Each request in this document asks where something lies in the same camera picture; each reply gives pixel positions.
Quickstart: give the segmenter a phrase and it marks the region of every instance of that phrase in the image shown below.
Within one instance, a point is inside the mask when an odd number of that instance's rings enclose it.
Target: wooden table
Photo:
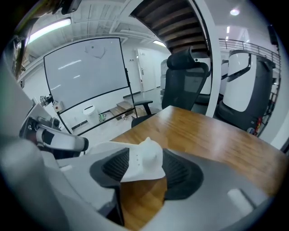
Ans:
[[[139,144],[147,137],[170,148],[230,165],[274,195],[287,168],[285,155],[259,138],[222,121],[169,106],[113,141]],[[162,207],[166,179],[121,184],[125,227],[139,230]]]

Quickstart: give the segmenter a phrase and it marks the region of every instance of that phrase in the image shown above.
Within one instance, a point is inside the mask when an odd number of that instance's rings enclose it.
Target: black office chair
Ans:
[[[170,55],[167,60],[168,70],[162,108],[171,105],[191,110],[206,78],[211,73],[209,63],[209,56],[202,52],[193,52],[192,47]],[[133,119],[131,127],[154,115],[149,109],[149,103],[152,102],[148,100],[134,103],[134,106],[143,105],[147,115]]]

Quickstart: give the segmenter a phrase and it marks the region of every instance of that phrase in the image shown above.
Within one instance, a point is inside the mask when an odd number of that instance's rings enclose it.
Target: trash bin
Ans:
[[[99,123],[98,111],[94,105],[84,108],[83,114],[90,125],[95,126]]]

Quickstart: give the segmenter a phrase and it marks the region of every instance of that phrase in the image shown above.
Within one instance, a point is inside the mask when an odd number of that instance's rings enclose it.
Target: whiteboard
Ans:
[[[67,45],[46,55],[44,68],[53,99],[62,102],[62,112],[88,99],[128,87],[119,38]]]

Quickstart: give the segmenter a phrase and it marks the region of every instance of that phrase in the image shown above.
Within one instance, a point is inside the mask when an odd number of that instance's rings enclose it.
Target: white door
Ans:
[[[141,74],[141,80],[143,85],[143,91],[149,91],[156,88],[156,81],[154,75],[154,63],[153,58],[150,57],[149,51],[137,49],[139,68]]]

